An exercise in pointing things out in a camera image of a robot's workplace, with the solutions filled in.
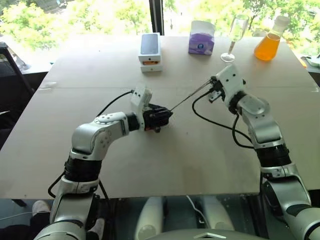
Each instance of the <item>person's foot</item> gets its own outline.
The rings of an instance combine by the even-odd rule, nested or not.
[[[38,200],[32,205],[32,216],[39,213],[49,213],[50,209],[51,207],[49,203],[43,200]]]
[[[96,233],[99,237],[99,240],[101,240],[104,235],[104,229],[105,229],[105,220],[103,218],[98,218],[95,221],[95,225],[89,231]]]

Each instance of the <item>purple tissue box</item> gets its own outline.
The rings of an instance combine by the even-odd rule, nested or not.
[[[215,45],[215,37],[205,33],[190,33],[189,53],[211,55]]]

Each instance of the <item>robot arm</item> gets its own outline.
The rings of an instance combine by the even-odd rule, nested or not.
[[[149,89],[138,86],[131,98],[132,113],[100,115],[75,129],[72,149],[50,213],[50,225],[36,240],[86,239],[86,231],[96,221],[100,197],[95,191],[102,161],[111,143],[135,130],[159,132],[169,123],[172,112],[150,104],[151,97]]]
[[[244,91],[234,65],[216,75],[212,90],[222,96],[233,114],[242,116],[265,179],[262,191],[276,217],[283,218],[297,240],[320,239],[320,208],[311,206],[309,193],[291,162],[289,150],[269,104]]]

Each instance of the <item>white box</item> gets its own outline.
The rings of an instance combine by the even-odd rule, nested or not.
[[[138,58],[141,63],[161,60],[160,34],[158,32],[142,34]]]
[[[142,62],[140,62],[140,68],[141,68],[141,72],[158,72],[158,71],[162,71],[163,69],[163,65],[161,62],[161,57],[160,57],[160,61],[157,64],[152,64],[152,65],[144,65]]]

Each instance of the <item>tissue box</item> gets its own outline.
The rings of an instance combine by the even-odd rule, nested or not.
[[[211,55],[215,45],[215,26],[206,21],[192,21],[189,53]]]

